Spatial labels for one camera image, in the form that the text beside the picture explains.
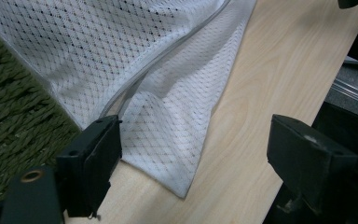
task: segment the light wood surface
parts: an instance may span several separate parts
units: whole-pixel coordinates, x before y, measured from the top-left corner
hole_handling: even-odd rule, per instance
[[[358,33],[337,0],[259,0],[217,105],[185,200],[121,162],[101,221],[261,223],[282,183],[267,162],[272,114],[311,124]]]

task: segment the green knitted fabric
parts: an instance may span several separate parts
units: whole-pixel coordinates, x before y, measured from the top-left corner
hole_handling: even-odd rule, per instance
[[[80,131],[0,40],[0,201],[10,178],[53,165]]]

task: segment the braided green yarn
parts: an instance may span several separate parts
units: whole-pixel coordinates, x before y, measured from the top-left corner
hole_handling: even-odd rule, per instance
[[[10,178],[55,155],[79,129],[0,41],[0,201]]]

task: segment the gray carpet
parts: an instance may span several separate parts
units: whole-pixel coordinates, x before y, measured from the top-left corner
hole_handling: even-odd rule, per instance
[[[358,87],[358,64],[344,63],[337,74],[337,78],[352,85],[353,87]],[[342,94],[341,92],[330,89],[325,101],[347,109],[358,115],[358,101]]]

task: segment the white cloth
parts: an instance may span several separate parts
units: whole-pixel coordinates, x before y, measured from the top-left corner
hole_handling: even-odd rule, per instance
[[[86,128],[225,0],[0,0],[0,36]],[[255,0],[233,0],[153,65],[123,116],[123,159],[186,196]]]

